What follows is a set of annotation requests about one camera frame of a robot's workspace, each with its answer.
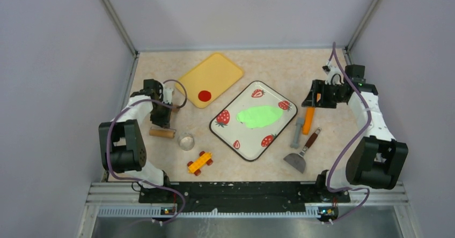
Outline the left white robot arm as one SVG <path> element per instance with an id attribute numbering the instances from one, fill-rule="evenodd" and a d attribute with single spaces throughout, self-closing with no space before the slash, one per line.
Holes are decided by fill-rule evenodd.
<path id="1" fill-rule="evenodd" d="M 161 128 L 169 127 L 174 105 L 174 90 L 147 79 L 143 88 L 133 92 L 121 112 L 98 127 L 103 168 L 117 180 L 139 182 L 152 188 L 152 196 L 166 202 L 172 188 L 165 183 L 165 173 L 148 159 L 140 125 L 150 120 Z"/>

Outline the green dough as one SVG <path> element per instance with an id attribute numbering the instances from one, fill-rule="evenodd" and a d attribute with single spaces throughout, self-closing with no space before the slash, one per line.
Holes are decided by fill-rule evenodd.
<path id="1" fill-rule="evenodd" d="M 256 129 L 267 127 L 278 121 L 283 115 L 283 109 L 269 105 L 249 107 L 236 115 L 236 120 L 247 128 Z"/>

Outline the metal ring cutter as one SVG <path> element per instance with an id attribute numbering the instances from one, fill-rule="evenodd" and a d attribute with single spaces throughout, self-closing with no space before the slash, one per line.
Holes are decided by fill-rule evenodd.
<path id="1" fill-rule="evenodd" d="M 194 136 L 190 133 L 181 133 L 177 139 L 177 142 L 183 151 L 190 151 L 195 146 Z"/>

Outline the wooden rolling pin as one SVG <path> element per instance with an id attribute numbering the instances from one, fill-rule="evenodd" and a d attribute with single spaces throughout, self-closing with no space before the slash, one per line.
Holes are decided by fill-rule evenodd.
<path id="1" fill-rule="evenodd" d="M 176 130 L 171 128 L 171 116 L 176 112 L 178 112 L 178 109 L 174 104 L 156 105 L 150 113 L 152 126 L 149 129 L 149 135 L 173 139 Z"/>

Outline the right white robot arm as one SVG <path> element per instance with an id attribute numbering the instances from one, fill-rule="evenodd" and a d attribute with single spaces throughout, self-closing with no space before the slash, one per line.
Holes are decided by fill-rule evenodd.
<path id="1" fill-rule="evenodd" d="M 408 146 L 399 142 L 387 127 L 376 86 L 366 82 L 363 65 L 347 65 L 341 71 L 327 64 L 322 69 L 327 78 L 313 80 L 302 107 L 335 109 L 338 104 L 346 103 L 359 133 L 353 137 L 357 146 L 346 165 L 325 171 L 325 181 L 314 187 L 315 196 L 328 202 L 336 192 L 345 190 L 392 190 L 406 161 Z"/>

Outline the white strawberry tray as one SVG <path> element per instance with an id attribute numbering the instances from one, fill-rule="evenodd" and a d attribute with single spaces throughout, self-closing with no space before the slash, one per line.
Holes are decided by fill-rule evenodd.
<path id="1" fill-rule="evenodd" d="M 257 160 L 297 116 L 297 106 L 262 81 L 253 81 L 210 122 L 210 131 L 243 160 Z"/>

